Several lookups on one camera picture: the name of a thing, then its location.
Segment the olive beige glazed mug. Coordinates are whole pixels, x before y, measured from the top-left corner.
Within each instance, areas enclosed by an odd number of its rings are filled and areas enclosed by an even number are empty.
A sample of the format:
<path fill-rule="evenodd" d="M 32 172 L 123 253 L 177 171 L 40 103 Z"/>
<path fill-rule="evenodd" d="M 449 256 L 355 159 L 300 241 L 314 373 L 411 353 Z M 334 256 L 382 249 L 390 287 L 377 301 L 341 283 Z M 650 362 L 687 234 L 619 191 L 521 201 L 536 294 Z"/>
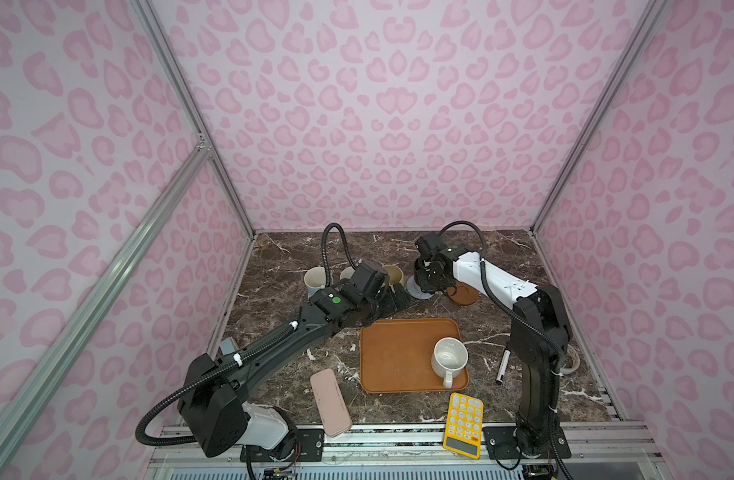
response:
<path fill-rule="evenodd" d="M 388 274 L 390 286 L 403 285 L 405 283 L 405 275 L 403 270 L 397 265 L 384 265 L 383 269 Z"/>

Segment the lilac mug white inside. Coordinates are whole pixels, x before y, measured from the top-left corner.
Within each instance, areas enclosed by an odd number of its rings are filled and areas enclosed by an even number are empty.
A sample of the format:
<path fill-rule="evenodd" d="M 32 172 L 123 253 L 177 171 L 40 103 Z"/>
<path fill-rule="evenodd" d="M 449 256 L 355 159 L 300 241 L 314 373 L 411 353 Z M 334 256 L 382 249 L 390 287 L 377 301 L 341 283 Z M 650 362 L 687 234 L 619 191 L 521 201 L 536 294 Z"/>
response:
<path fill-rule="evenodd" d="M 339 275 L 339 279 L 340 280 L 348 280 L 348 279 L 350 279 L 353 276 L 354 272 L 355 272 L 355 268 L 354 267 L 351 267 L 351 266 L 346 267 L 345 269 L 343 269 L 341 271 L 341 273 Z"/>

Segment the light blue mug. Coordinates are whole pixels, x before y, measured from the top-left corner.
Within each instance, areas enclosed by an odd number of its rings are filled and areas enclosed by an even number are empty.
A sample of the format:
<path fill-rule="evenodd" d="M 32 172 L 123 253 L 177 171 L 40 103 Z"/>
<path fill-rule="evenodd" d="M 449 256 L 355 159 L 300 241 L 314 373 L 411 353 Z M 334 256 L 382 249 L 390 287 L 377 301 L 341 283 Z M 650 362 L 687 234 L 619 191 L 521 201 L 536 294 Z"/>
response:
<path fill-rule="evenodd" d="M 327 273 L 323 266 L 308 269 L 303 277 L 307 296 L 311 298 L 316 292 L 326 287 Z"/>

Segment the white speckled mug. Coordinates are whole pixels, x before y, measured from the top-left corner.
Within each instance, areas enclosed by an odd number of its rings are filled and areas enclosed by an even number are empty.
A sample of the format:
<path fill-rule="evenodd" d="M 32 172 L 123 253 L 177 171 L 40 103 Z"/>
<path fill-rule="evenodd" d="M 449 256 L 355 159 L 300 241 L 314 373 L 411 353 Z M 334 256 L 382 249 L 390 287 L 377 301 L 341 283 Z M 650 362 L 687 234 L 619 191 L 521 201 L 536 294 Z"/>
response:
<path fill-rule="evenodd" d="M 431 357 L 431 368 L 442 380 L 445 389 L 451 389 L 457 376 L 468 363 L 468 351 L 457 338 L 444 337 L 437 341 Z"/>

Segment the black mug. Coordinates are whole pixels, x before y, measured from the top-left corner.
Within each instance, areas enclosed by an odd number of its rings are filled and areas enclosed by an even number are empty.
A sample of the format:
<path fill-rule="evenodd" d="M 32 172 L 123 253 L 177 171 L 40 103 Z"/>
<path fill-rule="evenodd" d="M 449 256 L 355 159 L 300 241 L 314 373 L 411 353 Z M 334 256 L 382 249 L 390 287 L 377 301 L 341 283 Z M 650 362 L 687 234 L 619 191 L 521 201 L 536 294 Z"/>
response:
<path fill-rule="evenodd" d="M 428 274 L 423 265 L 417 266 L 413 274 L 413 282 L 415 285 L 416 296 L 418 298 L 427 298 L 432 294 L 431 285 L 428 280 Z"/>

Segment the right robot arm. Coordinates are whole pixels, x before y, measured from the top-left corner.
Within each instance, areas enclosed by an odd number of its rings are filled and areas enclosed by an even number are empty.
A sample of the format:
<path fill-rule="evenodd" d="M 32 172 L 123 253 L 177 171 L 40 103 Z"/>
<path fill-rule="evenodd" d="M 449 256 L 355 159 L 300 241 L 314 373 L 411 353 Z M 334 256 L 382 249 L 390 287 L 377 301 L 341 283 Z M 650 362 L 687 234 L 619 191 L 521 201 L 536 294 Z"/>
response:
<path fill-rule="evenodd" d="M 561 368 L 572 331 L 559 290 L 521 280 L 479 253 L 445 249 L 414 263 L 414 284 L 425 294 L 462 283 L 487 296 L 511 320 L 506 349 L 522 362 L 515 442 L 536 458 L 557 442 Z"/>

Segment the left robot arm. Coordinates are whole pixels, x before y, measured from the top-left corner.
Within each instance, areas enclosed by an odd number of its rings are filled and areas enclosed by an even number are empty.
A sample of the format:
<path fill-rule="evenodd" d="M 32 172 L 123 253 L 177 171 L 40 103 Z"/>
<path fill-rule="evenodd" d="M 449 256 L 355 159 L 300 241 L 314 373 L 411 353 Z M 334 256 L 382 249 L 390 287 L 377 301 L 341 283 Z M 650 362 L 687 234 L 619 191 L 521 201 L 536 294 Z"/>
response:
<path fill-rule="evenodd" d="M 297 427 L 279 407 L 260 407 L 249 398 L 258 387 L 306 350 L 346 328 L 367 328 L 412 305 L 405 287 L 383 286 L 373 296 L 342 281 L 319 290 L 293 318 L 258 341 L 215 360 L 203 354 L 189 366 L 187 385 L 206 382 L 185 393 L 177 410 L 206 457 L 235 445 L 251 446 L 278 460 L 287 459 L 298 443 Z"/>

